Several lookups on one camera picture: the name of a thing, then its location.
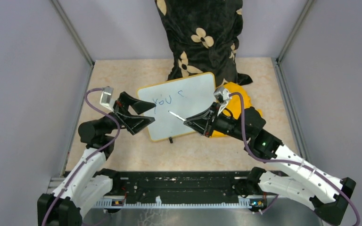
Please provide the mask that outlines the white marker pen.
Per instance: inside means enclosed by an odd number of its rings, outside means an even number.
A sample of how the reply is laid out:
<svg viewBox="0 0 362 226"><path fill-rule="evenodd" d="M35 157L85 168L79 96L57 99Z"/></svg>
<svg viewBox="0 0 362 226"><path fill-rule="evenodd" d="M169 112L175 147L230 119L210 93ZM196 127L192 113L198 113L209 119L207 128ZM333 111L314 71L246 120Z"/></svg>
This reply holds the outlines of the white marker pen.
<svg viewBox="0 0 362 226"><path fill-rule="evenodd" d="M179 116L178 114L172 112L172 111L168 111L168 113L170 113L171 115L175 116L177 119L181 120L181 121L186 121L186 119L182 118L181 116Z"/></svg>

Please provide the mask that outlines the yellow-framed whiteboard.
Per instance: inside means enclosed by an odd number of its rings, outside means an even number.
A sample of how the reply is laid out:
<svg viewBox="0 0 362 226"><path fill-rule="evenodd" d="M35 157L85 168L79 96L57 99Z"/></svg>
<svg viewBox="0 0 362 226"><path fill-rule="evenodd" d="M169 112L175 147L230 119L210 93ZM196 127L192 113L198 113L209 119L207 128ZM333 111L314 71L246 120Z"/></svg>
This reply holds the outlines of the yellow-framed whiteboard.
<svg viewBox="0 0 362 226"><path fill-rule="evenodd" d="M147 127L149 138L156 142L193 133L193 129L183 125L181 119L169 112L184 119L201 113L215 101L214 90L215 77L212 73L201 73L138 89L138 99L156 105L143 113L144 116L155 118Z"/></svg>

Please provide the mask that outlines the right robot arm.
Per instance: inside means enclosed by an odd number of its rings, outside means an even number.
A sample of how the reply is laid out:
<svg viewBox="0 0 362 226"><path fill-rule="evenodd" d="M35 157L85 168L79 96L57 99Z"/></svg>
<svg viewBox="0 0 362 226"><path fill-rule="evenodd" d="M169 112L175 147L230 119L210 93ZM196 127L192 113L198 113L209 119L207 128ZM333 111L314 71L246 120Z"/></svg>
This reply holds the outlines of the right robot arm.
<svg viewBox="0 0 362 226"><path fill-rule="evenodd" d="M266 121L254 108L244 109L237 119L219 113L220 106L213 103L206 111L187 118L183 124L205 137L214 131L244 142L244 149L257 161L276 166L289 178L259 169L258 176L247 180L252 194L279 194L309 209L323 221L338 226L356 186L351 178L334 177L294 153L279 138L266 131Z"/></svg>

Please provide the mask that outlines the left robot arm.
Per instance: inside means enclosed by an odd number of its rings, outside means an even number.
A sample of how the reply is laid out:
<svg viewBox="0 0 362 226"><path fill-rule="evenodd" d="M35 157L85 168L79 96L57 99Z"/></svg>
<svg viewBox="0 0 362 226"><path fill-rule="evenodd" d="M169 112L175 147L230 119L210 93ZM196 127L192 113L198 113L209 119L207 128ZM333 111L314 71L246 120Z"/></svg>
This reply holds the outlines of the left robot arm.
<svg viewBox="0 0 362 226"><path fill-rule="evenodd" d="M78 133L86 148L67 177L49 194L37 201L40 226L81 226L86 214L104 195L121 192L123 183L117 172L101 169L111 155L120 131L135 135L155 121L143 116L155 103L136 99L126 92L112 98L111 87L94 88L84 94L85 103L103 115L80 124Z"/></svg>

